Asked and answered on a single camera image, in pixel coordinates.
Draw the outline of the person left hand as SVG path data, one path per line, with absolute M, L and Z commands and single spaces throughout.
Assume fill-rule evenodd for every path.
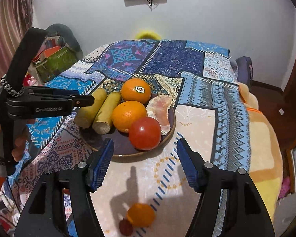
M 26 127 L 21 134 L 15 136 L 14 138 L 14 149 L 11 151 L 11 155 L 14 158 L 15 162 L 19 162 L 22 157 L 25 150 L 25 145 L 27 140 L 30 139 L 29 137 L 29 130 L 28 127 Z

